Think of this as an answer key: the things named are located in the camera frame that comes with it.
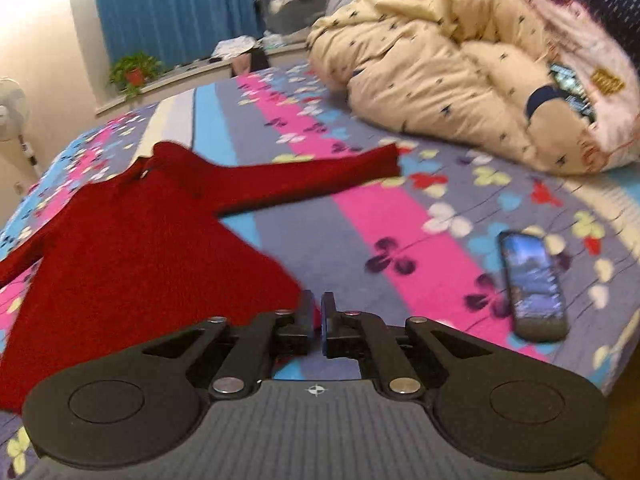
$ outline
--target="blue stripe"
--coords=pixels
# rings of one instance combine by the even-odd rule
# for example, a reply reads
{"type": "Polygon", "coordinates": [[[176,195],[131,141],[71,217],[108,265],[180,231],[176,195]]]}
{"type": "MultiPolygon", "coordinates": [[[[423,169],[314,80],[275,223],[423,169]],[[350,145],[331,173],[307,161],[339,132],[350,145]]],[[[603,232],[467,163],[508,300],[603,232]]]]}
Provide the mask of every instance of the blue stripe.
{"type": "MultiPolygon", "coordinates": [[[[196,89],[193,151],[222,166],[238,165],[215,84],[196,89]]],[[[253,213],[228,216],[222,223],[248,244],[260,248],[260,235],[253,213]]]]}
{"type": "Polygon", "coordinates": [[[640,171],[638,171],[636,164],[607,171],[606,175],[640,205],[640,171]]]}
{"type": "Polygon", "coordinates": [[[274,375],[274,379],[281,381],[304,381],[305,375],[302,373],[302,367],[300,366],[300,359],[296,358],[284,365],[274,375]]]}
{"type": "MultiPolygon", "coordinates": [[[[22,203],[18,206],[18,209],[15,211],[13,216],[9,219],[4,230],[0,233],[0,239],[4,236],[10,236],[12,238],[17,238],[20,235],[20,232],[27,227],[31,220],[31,215],[27,213],[33,211],[37,205],[40,203],[41,198],[38,196],[40,193],[44,192],[48,187],[53,186],[57,179],[60,178],[60,175],[65,174],[65,166],[69,164],[68,160],[63,160],[63,157],[67,155],[73,155],[78,147],[87,137],[90,137],[95,132],[98,131],[98,128],[88,131],[82,136],[78,137],[74,142],[70,143],[66,149],[61,152],[53,161],[47,172],[40,179],[38,185],[27,195],[27,197],[22,200],[22,203]]],[[[8,253],[9,247],[11,245],[5,244],[2,248],[0,248],[0,260],[4,259],[8,253]]]]}

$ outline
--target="storage box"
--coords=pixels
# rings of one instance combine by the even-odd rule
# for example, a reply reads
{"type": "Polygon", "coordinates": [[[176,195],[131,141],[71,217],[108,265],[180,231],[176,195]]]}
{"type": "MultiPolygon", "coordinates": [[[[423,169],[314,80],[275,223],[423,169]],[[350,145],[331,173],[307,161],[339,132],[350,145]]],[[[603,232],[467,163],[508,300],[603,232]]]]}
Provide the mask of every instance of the storage box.
{"type": "Polygon", "coordinates": [[[265,28],[275,34],[292,34],[324,16],[329,0],[256,0],[265,28]]]}

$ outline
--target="wall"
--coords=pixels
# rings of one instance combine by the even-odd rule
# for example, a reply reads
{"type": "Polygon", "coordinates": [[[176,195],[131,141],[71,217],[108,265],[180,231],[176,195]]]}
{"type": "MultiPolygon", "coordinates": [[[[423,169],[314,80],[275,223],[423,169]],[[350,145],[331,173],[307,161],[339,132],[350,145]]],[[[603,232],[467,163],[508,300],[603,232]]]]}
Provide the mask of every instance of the wall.
{"type": "MultiPolygon", "coordinates": [[[[20,83],[31,113],[26,138],[43,167],[94,126],[96,97],[76,37],[69,0],[0,0],[0,77],[20,83]]],[[[33,171],[14,142],[0,144],[0,225],[33,171]]]]}
{"type": "Polygon", "coordinates": [[[95,0],[69,0],[69,3],[86,74],[98,106],[103,105],[118,93],[113,85],[106,83],[111,61],[104,44],[98,8],[95,0]]]}

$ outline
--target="floral bedsheet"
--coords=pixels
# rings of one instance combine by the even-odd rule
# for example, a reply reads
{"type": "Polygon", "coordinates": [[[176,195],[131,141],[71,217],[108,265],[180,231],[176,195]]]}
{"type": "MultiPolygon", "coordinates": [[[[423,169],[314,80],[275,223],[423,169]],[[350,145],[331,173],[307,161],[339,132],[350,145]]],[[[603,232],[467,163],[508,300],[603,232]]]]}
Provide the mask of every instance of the floral bedsheet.
{"type": "MultiPolygon", "coordinates": [[[[638,341],[638,167],[558,179],[475,150],[392,134],[353,117],[306,64],[203,86],[83,134],[11,218],[0,258],[78,187],[123,171],[159,140],[226,165],[343,157],[394,142],[400,177],[225,224],[317,297],[333,291],[341,310],[374,312],[388,324],[427,316],[573,370],[605,392],[638,341]],[[544,237],[568,308],[564,342],[530,344],[511,331],[496,243],[504,230],[544,237]]],[[[0,352],[34,272],[0,291],[0,352]]],[[[276,376],[356,378],[358,367],[314,352],[276,376]]],[[[36,460],[18,416],[0,413],[0,445],[0,480],[18,478],[36,460]]]]}

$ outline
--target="folded clothes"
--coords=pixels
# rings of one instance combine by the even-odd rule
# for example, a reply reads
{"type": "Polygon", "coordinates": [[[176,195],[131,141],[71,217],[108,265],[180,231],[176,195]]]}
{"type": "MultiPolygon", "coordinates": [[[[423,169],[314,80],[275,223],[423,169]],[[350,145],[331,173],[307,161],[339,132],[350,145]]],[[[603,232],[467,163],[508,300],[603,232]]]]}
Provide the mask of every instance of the folded clothes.
{"type": "Polygon", "coordinates": [[[210,316],[294,309],[300,286],[217,218],[398,176],[398,150],[230,168],[171,142],[87,184],[0,262],[0,286],[42,258],[0,360],[0,408],[39,381],[210,316]]]}

